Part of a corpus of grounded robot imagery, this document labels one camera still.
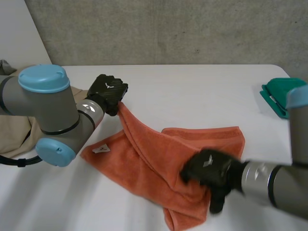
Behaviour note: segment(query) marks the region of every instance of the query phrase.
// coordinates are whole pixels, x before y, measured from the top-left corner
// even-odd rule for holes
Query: table surface
[[[242,159],[290,163],[288,123],[263,100],[261,85],[288,77],[274,65],[65,66],[71,85],[88,89],[99,74],[127,82],[123,102],[144,124],[165,127],[239,126]],[[105,116],[86,145],[121,130]],[[35,155],[31,151],[26,156]],[[132,195],[79,156],[64,168],[39,163],[0,166],[1,231],[167,231],[160,206]],[[223,212],[192,231],[307,230],[308,222],[261,207],[232,192]]]

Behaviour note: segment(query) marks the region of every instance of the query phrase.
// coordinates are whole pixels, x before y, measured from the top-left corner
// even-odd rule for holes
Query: white tag
[[[110,152],[110,149],[108,148],[107,144],[104,144],[99,148],[93,149],[92,152],[94,152],[94,153],[107,153],[107,152]]]
[[[271,98],[271,100],[273,100],[276,103],[276,100],[274,97],[272,97],[271,95],[269,97]]]

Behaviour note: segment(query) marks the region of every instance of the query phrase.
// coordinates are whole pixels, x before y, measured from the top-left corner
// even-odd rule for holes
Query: green plastic container
[[[262,85],[260,94],[280,118],[288,119],[289,114],[285,108],[287,94],[303,85],[306,85],[306,82],[298,78],[273,78],[266,85]]]

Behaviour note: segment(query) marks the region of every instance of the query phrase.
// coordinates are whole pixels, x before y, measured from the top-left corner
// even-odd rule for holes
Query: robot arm
[[[19,77],[0,77],[0,115],[34,116],[43,133],[36,144],[38,156],[49,164],[67,166],[80,151],[104,114],[117,114],[117,104],[128,85],[100,75],[87,97],[75,104],[65,70],[37,65]]]
[[[242,174],[244,195],[308,219],[308,86],[288,97],[292,165],[249,162]]]
[[[222,210],[225,196],[232,190],[247,198],[308,219],[308,85],[288,95],[291,166],[248,161],[241,163],[215,150],[202,150],[184,166],[181,176],[195,179],[212,191],[210,212]],[[203,163],[211,159],[211,165]]]

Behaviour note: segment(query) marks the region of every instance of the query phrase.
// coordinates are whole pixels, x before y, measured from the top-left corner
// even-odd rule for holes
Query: orange towel
[[[163,206],[171,230],[185,230],[203,223],[210,192],[194,181],[185,185],[179,172],[204,147],[240,158],[245,143],[240,129],[166,128],[160,133],[135,118],[123,103],[119,104],[118,115],[123,130],[86,147],[81,156],[131,193]],[[109,152],[92,151],[104,144]]]

